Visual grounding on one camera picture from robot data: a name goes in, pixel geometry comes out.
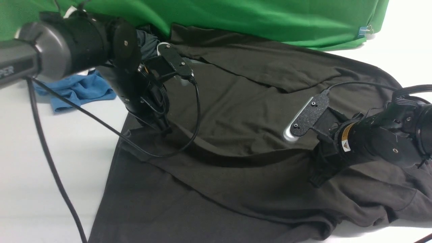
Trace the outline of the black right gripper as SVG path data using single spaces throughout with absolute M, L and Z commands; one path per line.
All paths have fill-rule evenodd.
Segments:
M 347 120 L 348 118 L 337 110 L 327 108 L 311 128 L 318 139 L 312 153 L 313 162 L 309 177 L 309 183 L 315 188 L 323 186 L 346 165 L 341 158 L 337 139 L 341 125 Z

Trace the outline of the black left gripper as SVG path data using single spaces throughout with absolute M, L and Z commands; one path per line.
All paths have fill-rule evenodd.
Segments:
M 142 126 L 158 130 L 161 136 L 172 133 L 167 119 L 168 98 L 160 81 L 160 75 L 170 71 L 163 57 L 141 61 L 135 71 L 128 71 L 112 60 L 108 61 L 108 82 L 113 91 Z

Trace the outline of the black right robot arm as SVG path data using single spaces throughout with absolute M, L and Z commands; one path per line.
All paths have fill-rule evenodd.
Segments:
M 319 188 L 348 167 L 372 161 L 401 168 L 431 161 L 431 103 L 415 96 L 423 92 L 431 92 L 431 85 L 397 90 L 372 116 L 347 118 L 327 107 L 311 127 L 319 142 L 309 183 Z

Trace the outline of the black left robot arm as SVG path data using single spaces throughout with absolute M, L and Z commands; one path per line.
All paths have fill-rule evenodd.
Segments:
M 41 12 L 1 42 L 1 87 L 34 78 L 70 101 L 119 97 L 139 123 L 168 134 L 163 82 L 174 76 L 157 37 L 123 18 Z

